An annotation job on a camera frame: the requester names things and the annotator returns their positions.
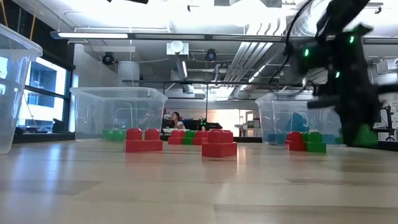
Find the transparent plastic bin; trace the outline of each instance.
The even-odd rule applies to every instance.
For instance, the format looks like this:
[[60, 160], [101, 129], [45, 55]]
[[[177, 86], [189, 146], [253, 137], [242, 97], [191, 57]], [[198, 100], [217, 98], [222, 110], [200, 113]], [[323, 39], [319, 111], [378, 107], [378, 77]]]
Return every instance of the transparent plastic bin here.
[[11, 150], [27, 70], [42, 52], [39, 45], [0, 24], [0, 154]]
[[152, 88], [71, 88], [76, 140], [123, 141], [126, 130], [161, 130], [167, 97]]
[[312, 93], [268, 93], [256, 100], [260, 110], [262, 141], [283, 145], [290, 131], [318, 131], [323, 142], [339, 144], [340, 118], [333, 108], [308, 109]]

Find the woman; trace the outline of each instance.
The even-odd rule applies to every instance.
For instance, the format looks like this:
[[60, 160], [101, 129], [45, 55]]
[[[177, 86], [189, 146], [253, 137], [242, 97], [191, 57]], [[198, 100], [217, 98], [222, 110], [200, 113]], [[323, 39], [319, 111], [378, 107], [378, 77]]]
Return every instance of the woman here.
[[185, 129], [184, 124], [180, 120], [181, 117], [178, 112], [172, 113], [172, 128]]

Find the wall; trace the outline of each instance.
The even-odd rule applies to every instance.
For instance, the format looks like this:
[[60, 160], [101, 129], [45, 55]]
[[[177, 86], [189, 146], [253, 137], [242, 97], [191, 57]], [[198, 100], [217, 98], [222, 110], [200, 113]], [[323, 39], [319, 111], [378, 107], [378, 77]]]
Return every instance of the wall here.
[[[116, 74], [84, 51], [81, 44], [75, 45], [72, 87], [116, 87]], [[69, 131], [75, 131], [75, 98], [70, 102]]]

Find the green building block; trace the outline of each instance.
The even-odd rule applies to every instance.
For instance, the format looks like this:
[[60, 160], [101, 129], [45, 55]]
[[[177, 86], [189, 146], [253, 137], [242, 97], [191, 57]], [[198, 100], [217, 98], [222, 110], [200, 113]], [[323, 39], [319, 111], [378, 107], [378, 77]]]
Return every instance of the green building block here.
[[377, 135], [372, 133], [368, 125], [364, 124], [359, 128], [353, 144], [357, 146], [374, 146], [378, 143]]
[[307, 152], [326, 153], [326, 144], [323, 142], [306, 142], [305, 149]]
[[303, 141], [307, 141], [308, 134], [310, 134], [309, 131], [303, 132]]
[[186, 138], [194, 138], [195, 137], [196, 131], [186, 131], [185, 132], [185, 137]]
[[192, 145], [193, 144], [193, 138], [183, 138], [182, 139], [182, 144]]
[[305, 150], [307, 152], [326, 153], [326, 143], [322, 141], [322, 134], [310, 132], [305, 135]]
[[126, 130], [103, 130], [103, 139], [105, 141], [124, 141], [126, 139]]
[[306, 142], [322, 142], [322, 134], [319, 132], [310, 132], [305, 139]]

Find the red toy block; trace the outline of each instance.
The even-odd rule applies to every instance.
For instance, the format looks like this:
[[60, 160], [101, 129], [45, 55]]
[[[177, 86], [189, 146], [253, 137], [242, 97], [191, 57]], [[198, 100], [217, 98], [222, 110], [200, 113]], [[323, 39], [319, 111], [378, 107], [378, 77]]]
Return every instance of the red toy block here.
[[150, 128], [145, 131], [145, 140], [159, 140], [160, 132], [158, 129]]
[[142, 140], [142, 131], [139, 128], [131, 128], [126, 132], [126, 140]]
[[168, 142], [168, 144], [182, 144], [182, 138], [169, 137], [167, 142]]
[[224, 130], [223, 131], [223, 143], [232, 143], [234, 142], [234, 134], [231, 131]]
[[179, 132], [180, 132], [180, 137], [185, 138], [185, 131], [179, 130]]
[[163, 151], [162, 140], [127, 140], [126, 153]]
[[173, 130], [171, 138], [182, 138], [182, 132], [180, 130]]
[[285, 146], [289, 151], [305, 151], [303, 134], [296, 131], [287, 133]]
[[195, 133], [195, 138], [207, 138], [207, 131], [197, 131]]
[[207, 135], [208, 143], [222, 143], [223, 131], [219, 129], [212, 129]]
[[201, 146], [203, 143], [207, 142], [207, 138], [193, 138], [192, 139], [192, 144], [194, 146]]
[[201, 146], [201, 156], [206, 157], [227, 157], [235, 156], [238, 152], [236, 142], [232, 143], [203, 143]]

